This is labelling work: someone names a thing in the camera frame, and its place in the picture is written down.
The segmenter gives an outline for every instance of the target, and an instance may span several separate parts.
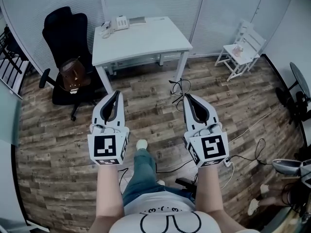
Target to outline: white sneaker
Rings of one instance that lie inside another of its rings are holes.
[[[165,185],[165,182],[163,180],[158,180],[157,183],[160,185]]]
[[[252,199],[247,211],[247,214],[249,216],[251,216],[257,210],[257,208],[259,207],[258,203],[259,201],[257,199]]]
[[[141,140],[139,140],[137,143],[136,143],[136,149],[137,150],[140,150],[140,149],[147,149],[147,147],[148,147],[148,143],[147,143],[147,141],[146,140],[144,140],[144,139],[141,139]]]
[[[260,192],[261,192],[261,195],[263,195],[263,194],[269,192],[269,187],[268,187],[268,185],[262,184],[262,185],[260,186]]]

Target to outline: landline telephone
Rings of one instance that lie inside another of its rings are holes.
[[[100,32],[100,35],[102,35],[103,39],[107,39],[114,31],[128,29],[130,27],[129,25],[130,23],[125,16],[116,17],[102,24],[102,32]]]
[[[128,29],[129,27],[130,23],[125,16],[116,17],[115,20],[112,19],[112,28],[114,31]]]

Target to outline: chair backrest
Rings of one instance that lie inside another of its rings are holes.
[[[42,34],[58,68],[71,58],[92,59],[87,48],[85,14],[73,15],[70,7],[59,8],[45,18]]]
[[[254,28],[254,25],[252,23],[242,20],[242,22],[240,23],[239,32],[237,33],[235,37],[234,44],[241,40],[243,34],[245,34],[248,29],[253,29],[253,28]]]
[[[247,52],[251,58],[254,58],[265,42],[266,40],[255,32],[255,30],[248,28],[247,32],[243,34],[239,45],[242,45],[243,51]]]

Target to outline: person's arm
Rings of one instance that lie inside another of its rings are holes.
[[[242,225],[224,211],[216,165],[201,167],[198,170],[195,209],[213,217],[222,233],[235,233],[245,230]]]
[[[108,233],[124,216],[122,194],[116,166],[100,166],[97,176],[96,218],[89,233]]]

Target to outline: brown bag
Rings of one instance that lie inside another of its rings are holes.
[[[59,73],[63,77],[64,89],[66,91],[77,91],[81,86],[91,83],[91,78],[86,74],[86,70],[78,59],[70,59],[59,68]]]

